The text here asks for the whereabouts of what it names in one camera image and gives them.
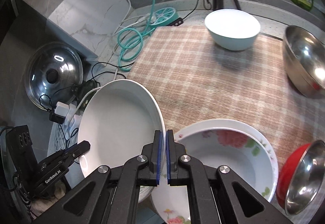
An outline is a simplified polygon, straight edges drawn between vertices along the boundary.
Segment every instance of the bowl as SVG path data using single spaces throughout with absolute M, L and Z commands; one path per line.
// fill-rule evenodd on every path
M 325 95 L 325 48 L 310 32 L 288 26 L 282 44 L 285 70 L 295 87 L 306 97 Z
M 321 140 L 295 150 L 284 164 L 277 184 L 277 201 L 287 215 L 303 211 L 324 179 L 325 143 Z
M 211 12 L 204 24 L 218 45 L 232 51 L 251 47 L 261 30 L 254 16 L 238 9 Z
M 79 158 L 84 177 L 99 166 L 124 165 L 152 143 L 155 130 L 163 133 L 161 161 L 165 160 L 165 125 L 159 106 L 141 84 L 127 79 L 103 86 L 89 101 L 79 126 L 78 143 L 89 141 L 90 150 Z M 141 187 L 139 202 L 153 187 Z
M 206 120 L 180 130 L 174 138 L 184 144 L 187 154 L 203 164 L 216 168 L 224 164 L 230 166 L 271 201 L 277 183 L 277 159 L 269 142 L 251 126 L 235 120 Z M 171 187 L 166 178 L 165 163 L 160 185 L 151 195 L 152 204 L 166 223 L 175 218 L 178 218 L 175 222 L 189 220 L 186 187 Z

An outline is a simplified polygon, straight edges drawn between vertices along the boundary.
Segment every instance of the floral bowl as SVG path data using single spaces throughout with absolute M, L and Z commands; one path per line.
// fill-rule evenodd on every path
M 182 129 L 174 138 L 185 146 L 187 154 L 207 166 L 229 166 L 265 199 L 272 200 L 277 159 L 266 138 L 251 126 L 233 120 L 208 120 Z M 187 189 L 169 186 L 164 172 L 166 163 L 160 185 L 152 192 L 152 203 L 166 223 L 190 224 Z

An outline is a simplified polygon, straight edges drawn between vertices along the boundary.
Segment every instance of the black knob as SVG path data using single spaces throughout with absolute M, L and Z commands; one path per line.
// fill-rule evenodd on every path
M 56 71 L 55 69 L 49 69 L 46 72 L 46 80 L 50 83 L 50 84 L 54 84 L 59 80 L 59 72 Z

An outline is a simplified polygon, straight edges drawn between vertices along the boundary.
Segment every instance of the pot lid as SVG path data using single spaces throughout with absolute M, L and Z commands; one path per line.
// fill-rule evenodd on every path
M 65 104 L 73 101 L 75 96 L 67 87 L 81 84 L 82 77 L 82 63 L 77 52 L 64 43 L 48 43 L 29 60 L 25 89 L 35 105 L 51 109 L 58 101 Z

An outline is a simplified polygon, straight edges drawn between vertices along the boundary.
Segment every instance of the triangular cutout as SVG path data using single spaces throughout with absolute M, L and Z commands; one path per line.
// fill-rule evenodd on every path
M 264 206 L 259 203 L 248 191 L 238 182 L 233 182 L 232 187 L 247 218 L 256 215 L 264 210 Z
M 63 209 L 76 216 L 82 215 L 94 187 L 95 182 L 88 183 L 82 190 L 64 204 Z

